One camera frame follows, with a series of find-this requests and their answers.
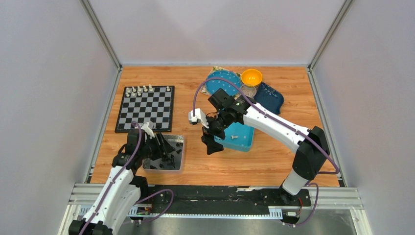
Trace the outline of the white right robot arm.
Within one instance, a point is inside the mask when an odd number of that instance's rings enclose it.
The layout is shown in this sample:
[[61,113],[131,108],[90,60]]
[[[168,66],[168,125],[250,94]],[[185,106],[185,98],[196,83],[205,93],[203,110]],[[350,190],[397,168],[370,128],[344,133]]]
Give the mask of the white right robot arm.
[[242,94],[238,99],[223,89],[217,90],[208,99],[216,109],[216,116],[209,117],[201,109],[193,107],[188,114],[191,124],[202,124],[202,142],[207,154],[223,151],[224,147],[215,138],[224,139],[225,129],[233,123],[241,123],[260,130],[287,146],[294,154],[292,170],[283,181],[279,191],[280,201],[291,205],[299,198],[299,191],[314,180],[326,160],[329,149],[324,130],[293,124]]

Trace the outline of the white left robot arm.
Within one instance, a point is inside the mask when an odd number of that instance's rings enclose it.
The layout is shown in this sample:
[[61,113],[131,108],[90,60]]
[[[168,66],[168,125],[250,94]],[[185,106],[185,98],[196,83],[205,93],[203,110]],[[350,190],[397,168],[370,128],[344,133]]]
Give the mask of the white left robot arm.
[[137,176],[144,159],[158,160],[175,151],[162,133],[132,129],[113,158],[110,175],[90,210],[69,226],[70,235],[116,235],[128,212],[150,198],[148,182]]

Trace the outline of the silver metal tray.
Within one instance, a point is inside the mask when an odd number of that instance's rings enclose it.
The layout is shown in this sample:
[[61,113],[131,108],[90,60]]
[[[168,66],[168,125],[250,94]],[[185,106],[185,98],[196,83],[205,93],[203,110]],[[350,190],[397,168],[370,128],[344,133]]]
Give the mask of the silver metal tray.
[[183,135],[156,133],[145,141],[142,168],[153,173],[179,173],[184,165],[184,147]]

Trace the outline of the blue plastic bin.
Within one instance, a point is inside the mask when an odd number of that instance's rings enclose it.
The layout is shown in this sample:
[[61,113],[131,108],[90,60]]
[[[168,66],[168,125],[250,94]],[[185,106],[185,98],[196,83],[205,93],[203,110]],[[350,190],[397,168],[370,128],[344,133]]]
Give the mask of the blue plastic bin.
[[215,141],[224,148],[249,152],[253,144],[254,128],[240,123],[233,123],[225,129],[225,139],[215,136]]

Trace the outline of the black and white chessboard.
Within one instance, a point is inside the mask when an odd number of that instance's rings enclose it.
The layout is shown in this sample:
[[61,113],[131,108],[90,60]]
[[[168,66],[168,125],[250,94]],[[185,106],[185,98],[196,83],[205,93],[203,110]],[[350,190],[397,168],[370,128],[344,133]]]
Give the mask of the black and white chessboard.
[[[134,86],[127,86],[123,89],[123,96],[120,103],[120,109],[115,125],[115,133],[127,133],[133,128],[132,122],[142,125],[151,121],[154,123],[153,131],[155,132],[171,132],[173,123],[173,107],[175,87],[169,86],[170,91],[166,91],[167,86],[152,86],[153,91],[142,91],[141,96],[137,96],[138,86],[136,88],[136,96],[131,97]],[[130,88],[130,96],[126,97],[126,89]]]

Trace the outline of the light blue dotted plate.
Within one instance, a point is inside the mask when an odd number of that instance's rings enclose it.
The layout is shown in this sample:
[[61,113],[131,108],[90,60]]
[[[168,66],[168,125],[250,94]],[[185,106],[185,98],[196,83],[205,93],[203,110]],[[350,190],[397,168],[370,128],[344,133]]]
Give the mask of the light blue dotted plate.
[[[222,80],[210,81],[212,78],[221,78],[227,80],[228,82],[224,82]],[[218,89],[222,89],[228,95],[233,96],[238,93],[238,90],[230,83],[233,83],[238,88],[242,86],[242,82],[237,73],[229,70],[214,70],[207,77],[206,90],[210,94],[214,94]]]

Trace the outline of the clear glass cup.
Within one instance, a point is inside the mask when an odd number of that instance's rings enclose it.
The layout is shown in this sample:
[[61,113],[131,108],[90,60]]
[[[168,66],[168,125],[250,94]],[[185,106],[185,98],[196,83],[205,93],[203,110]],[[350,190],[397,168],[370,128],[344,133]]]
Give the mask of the clear glass cup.
[[254,97],[255,97],[255,95],[256,95],[256,92],[257,92],[257,89],[256,89],[255,87],[247,86],[247,85],[245,85],[245,84],[243,84],[243,85],[240,87],[240,90],[242,91],[242,93],[243,93],[245,96],[250,97],[250,98],[252,98],[252,99],[254,99]]

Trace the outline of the dark blue leaf plate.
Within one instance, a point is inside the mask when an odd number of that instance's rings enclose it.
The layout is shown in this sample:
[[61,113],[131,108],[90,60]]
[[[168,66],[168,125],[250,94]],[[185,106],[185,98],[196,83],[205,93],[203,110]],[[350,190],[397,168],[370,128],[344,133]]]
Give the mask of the dark blue leaf plate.
[[254,100],[276,115],[280,115],[281,108],[284,104],[283,95],[263,82],[257,87]]

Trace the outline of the yellow bowl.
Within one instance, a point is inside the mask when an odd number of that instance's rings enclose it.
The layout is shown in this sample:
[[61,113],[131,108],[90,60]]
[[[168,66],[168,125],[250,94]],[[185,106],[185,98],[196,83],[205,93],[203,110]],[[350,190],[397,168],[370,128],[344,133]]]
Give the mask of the yellow bowl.
[[248,69],[242,72],[240,79],[246,86],[258,87],[262,83],[263,75],[259,70]]

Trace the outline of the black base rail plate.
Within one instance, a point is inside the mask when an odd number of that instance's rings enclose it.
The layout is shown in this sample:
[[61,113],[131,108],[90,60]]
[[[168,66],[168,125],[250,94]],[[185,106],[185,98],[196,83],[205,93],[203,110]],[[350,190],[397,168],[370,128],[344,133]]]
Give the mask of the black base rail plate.
[[302,189],[297,196],[282,196],[279,188],[230,186],[155,185],[145,196],[154,197],[138,204],[151,213],[166,210],[167,214],[266,215],[270,207],[300,207],[312,205],[309,191]]

